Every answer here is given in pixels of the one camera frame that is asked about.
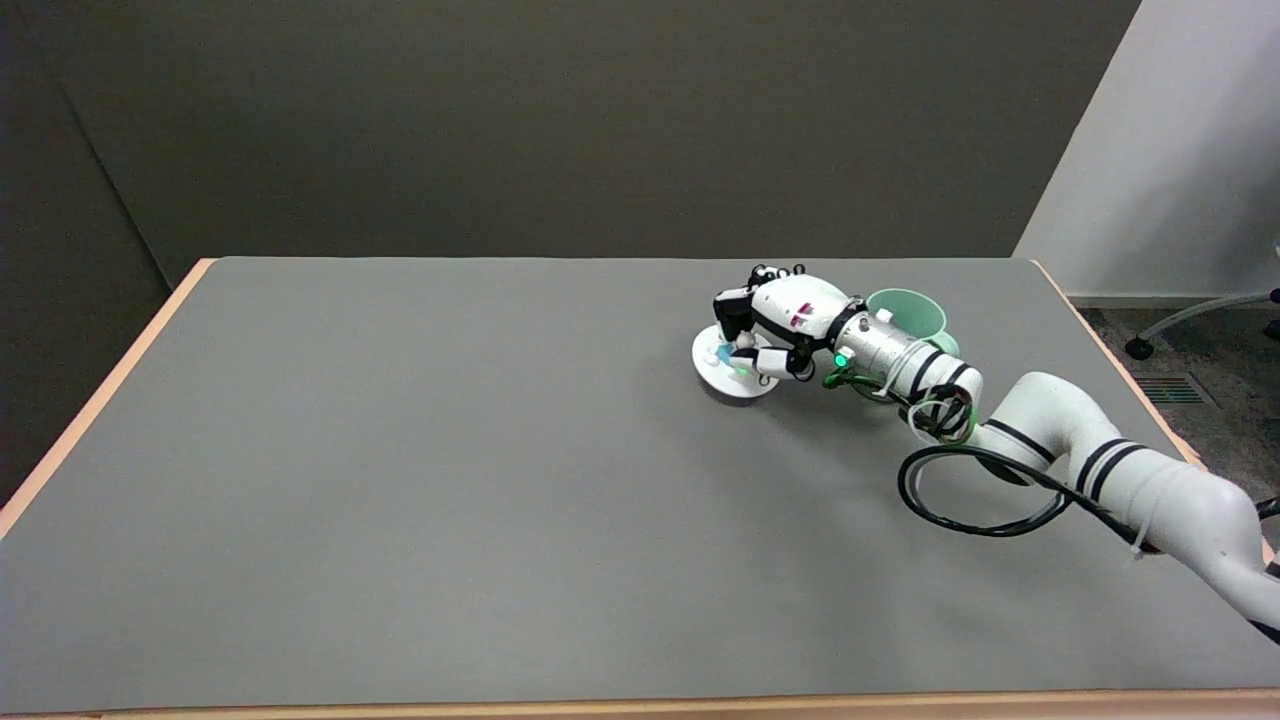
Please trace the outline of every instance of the wall baseboard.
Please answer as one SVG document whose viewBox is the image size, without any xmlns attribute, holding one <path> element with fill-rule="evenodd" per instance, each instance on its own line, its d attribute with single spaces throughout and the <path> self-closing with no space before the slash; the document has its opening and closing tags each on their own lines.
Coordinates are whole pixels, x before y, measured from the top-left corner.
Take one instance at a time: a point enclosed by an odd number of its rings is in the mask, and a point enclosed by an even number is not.
<svg viewBox="0 0 1280 720">
<path fill-rule="evenodd" d="M 1184 307 L 1190 307 L 1192 305 L 1198 305 L 1207 300 L 1216 300 L 1221 296 L 1210 297 L 1197 297 L 1197 296 L 1137 296 L 1137 295 L 1068 295 L 1071 300 L 1071 305 L 1076 307 L 1097 307 L 1100 310 L 1115 310 L 1115 309 L 1151 309 L 1151 310 L 1181 310 Z M 1238 309 L 1272 309 L 1277 307 L 1271 302 L 1254 302 L 1252 305 L 1242 305 Z"/>
</svg>

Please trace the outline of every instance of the floor vent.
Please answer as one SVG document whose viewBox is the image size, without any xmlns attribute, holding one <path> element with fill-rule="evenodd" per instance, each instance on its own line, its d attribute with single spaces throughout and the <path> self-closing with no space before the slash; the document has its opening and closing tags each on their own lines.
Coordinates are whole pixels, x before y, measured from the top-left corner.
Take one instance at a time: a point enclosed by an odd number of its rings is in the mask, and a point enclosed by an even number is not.
<svg viewBox="0 0 1280 720">
<path fill-rule="evenodd" d="M 1156 405 L 1211 405 L 1213 398 L 1190 373 L 1134 373 L 1138 387 Z"/>
</svg>

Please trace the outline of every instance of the white saucer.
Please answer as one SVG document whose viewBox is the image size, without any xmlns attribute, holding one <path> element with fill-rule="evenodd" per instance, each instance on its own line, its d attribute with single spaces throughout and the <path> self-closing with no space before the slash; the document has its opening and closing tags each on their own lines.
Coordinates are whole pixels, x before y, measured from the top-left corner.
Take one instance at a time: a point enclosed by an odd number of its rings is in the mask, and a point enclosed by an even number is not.
<svg viewBox="0 0 1280 720">
<path fill-rule="evenodd" d="M 724 340 L 719 325 L 712 325 L 694 338 L 694 366 L 707 384 L 731 397 L 760 397 L 778 386 L 777 378 L 740 370 L 724 363 L 718 355 Z M 769 341 L 755 333 L 756 347 L 771 347 Z"/>
</svg>

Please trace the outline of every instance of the gray table surface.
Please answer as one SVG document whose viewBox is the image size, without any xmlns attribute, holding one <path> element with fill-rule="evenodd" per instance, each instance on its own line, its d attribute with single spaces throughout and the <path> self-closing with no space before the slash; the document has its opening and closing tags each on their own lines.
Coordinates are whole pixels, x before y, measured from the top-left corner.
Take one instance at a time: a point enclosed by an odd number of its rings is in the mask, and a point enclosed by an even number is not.
<svg viewBox="0 0 1280 720">
<path fill-rule="evenodd" d="M 893 410 L 708 395 L 690 342 L 751 264 L 215 263 L 0 543 L 0 712 L 1280 684 L 1082 511 L 916 519 Z M 1032 264 L 808 265 L 937 297 L 986 411 L 1041 369 L 1175 452 Z M 1044 500 L 927 478 L 972 520 Z"/>
</svg>

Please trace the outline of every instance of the mint green cup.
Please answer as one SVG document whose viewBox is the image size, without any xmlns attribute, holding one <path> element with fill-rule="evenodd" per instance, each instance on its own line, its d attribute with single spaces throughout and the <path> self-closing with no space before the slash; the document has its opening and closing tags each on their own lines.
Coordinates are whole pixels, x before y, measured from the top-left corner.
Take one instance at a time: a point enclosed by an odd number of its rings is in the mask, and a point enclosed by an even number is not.
<svg viewBox="0 0 1280 720">
<path fill-rule="evenodd" d="M 960 356 L 960 343 L 947 334 L 946 311 L 928 295 L 891 287 L 873 292 L 867 299 L 867 309 L 872 315 L 888 310 L 893 314 L 890 322 L 906 333 L 932 342 L 952 357 Z"/>
</svg>

